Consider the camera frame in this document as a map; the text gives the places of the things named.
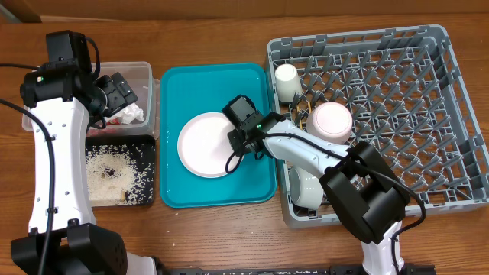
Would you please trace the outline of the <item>pink bowl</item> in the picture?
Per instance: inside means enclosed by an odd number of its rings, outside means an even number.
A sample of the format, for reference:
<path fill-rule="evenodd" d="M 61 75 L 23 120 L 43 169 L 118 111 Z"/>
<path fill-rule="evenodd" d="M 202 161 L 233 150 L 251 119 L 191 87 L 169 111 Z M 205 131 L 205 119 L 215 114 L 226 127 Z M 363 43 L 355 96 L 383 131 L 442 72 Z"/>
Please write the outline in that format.
<path fill-rule="evenodd" d="M 327 102 L 316 107 L 306 120 L 306 131 L 334 144 L 344 144 L 351 135 L 353 119 L 344 105 Z"/>

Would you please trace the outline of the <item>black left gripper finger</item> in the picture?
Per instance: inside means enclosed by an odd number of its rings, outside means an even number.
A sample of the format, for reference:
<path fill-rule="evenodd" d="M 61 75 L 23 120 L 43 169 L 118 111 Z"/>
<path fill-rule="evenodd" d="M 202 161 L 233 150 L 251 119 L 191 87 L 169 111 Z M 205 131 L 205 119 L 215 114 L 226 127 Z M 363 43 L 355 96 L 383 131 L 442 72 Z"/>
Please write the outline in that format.
<path fill-rule="evenodd" d="M 113 84 L 111 76 L 104 75 L 96 81 L 96 85 L 104 92 L 106 97 L 105 109 L 102 111 L 103 117 L 112 117 L 122 109 L 110 109 L 109 107 L 109 93 L 112 91 Z"/>
<path fill-rule="evenodd" d="M 111 78 L 113 88 L 109 93 L 110 109 L 123 109 L 138 100 L 137 95 L 122 74 L 114 73 Z"/>

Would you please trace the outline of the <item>white napkin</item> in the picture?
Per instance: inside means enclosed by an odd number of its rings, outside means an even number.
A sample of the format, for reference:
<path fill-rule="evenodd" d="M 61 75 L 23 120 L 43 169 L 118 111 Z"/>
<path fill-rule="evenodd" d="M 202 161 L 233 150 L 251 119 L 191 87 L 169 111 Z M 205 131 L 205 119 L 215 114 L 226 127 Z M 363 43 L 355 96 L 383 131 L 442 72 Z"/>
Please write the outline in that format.
<path fill-rule="evenodd" d="M 144 110 L 136 103 L 132 103 L 108 119 L 113 118 L 117 118 L 120 125 L 129 125 L 133 122 L 143 122 Z"/>

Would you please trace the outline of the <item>white plate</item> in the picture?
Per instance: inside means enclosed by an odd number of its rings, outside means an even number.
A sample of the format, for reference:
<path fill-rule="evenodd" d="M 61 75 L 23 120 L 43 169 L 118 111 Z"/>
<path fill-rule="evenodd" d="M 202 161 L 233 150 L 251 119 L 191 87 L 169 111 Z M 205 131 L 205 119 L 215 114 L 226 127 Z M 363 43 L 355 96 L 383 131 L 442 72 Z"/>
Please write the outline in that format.
<path fill-rule="evenodd" d="M 177 152 L 191 173 L 203 178 L 227 175 L 225 167 L 233 153 L 228 133 L 235 126 L 221 112 L 207 112 L 190 119 L 181 130 Z"/>

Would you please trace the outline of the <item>grey bowl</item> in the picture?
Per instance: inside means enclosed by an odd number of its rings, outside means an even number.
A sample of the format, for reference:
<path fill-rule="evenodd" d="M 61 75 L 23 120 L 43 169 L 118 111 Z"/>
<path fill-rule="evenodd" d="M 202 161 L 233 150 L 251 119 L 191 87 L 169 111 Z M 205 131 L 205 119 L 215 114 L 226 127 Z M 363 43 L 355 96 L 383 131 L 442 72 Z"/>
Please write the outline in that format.
<path fill-rule="evenodd" d="M 317 177 L 304 169 L 292 166 L 289 171 L 290 197 L 294 205 L 317 209 L 321 206 L 324 191 Z"/>

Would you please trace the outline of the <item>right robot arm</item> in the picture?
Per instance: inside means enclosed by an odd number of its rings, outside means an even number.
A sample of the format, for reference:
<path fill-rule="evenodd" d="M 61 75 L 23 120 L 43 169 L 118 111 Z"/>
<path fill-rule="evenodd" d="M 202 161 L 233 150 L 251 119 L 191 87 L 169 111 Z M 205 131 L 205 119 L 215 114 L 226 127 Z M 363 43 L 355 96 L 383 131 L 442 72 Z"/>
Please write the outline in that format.
<path fill-rule="evenodd" d="M 363 272 L 401 272 L 404 262 L 398 236 L 411 191 L 374 146 L 364 141 L 354 147 L 324 141 L 281 114 L 262 115 L 246 95 L 236 96 L 222 113 L 234 127 L 228 133 L 233 157 L 266 155 L 317 177 L 320 196 L 329 201 L 340 222 L 362 244 Z"/>

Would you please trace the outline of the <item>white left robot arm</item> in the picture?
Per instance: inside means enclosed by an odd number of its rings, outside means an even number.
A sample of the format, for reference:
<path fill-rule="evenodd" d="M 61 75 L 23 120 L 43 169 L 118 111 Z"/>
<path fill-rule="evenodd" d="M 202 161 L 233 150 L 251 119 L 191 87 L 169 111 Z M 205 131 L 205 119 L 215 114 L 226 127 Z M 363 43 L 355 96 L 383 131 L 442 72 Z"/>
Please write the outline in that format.
<path fill-rule="evenodd" d="M 90 60 L 92 40 L 47 34 L 48 62 L 21 84 L 21 112 L 34 126 L 35 194 L 28 236 L 11 242 L 27 274 L 125 274 L 121 236 L 97 226 L 86 178 L 86 131 L 137 101 L 120 73 L 103 76 Z"/>

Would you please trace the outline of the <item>red snack wrapper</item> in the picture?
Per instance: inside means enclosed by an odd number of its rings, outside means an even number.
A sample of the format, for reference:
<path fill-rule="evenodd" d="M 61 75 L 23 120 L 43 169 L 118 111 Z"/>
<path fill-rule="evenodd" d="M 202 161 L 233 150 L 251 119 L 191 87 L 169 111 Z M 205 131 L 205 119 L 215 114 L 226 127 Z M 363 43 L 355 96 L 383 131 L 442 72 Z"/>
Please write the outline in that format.
<path fill-rule="evenodd" d="M 109 125 L 120 125 L 119 121 L 117 118 L 113 118 L 113 119 L 106 119 L 106 125 L 109 126 Z"/>

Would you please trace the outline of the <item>cream cup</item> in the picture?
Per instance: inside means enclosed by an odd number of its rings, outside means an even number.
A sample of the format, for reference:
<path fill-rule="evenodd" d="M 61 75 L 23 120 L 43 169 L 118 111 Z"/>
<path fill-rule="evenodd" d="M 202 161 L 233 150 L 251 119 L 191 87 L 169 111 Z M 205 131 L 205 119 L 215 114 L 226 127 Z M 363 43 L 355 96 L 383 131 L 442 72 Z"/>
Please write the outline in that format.
<path fill-rule="evenodd" d="M 295 95 L 301 95 L 303 90 L 300 77 L 294 65 L 283 64 L 275 70 L 276 90 L 278 100 L 291 103 Z"/>

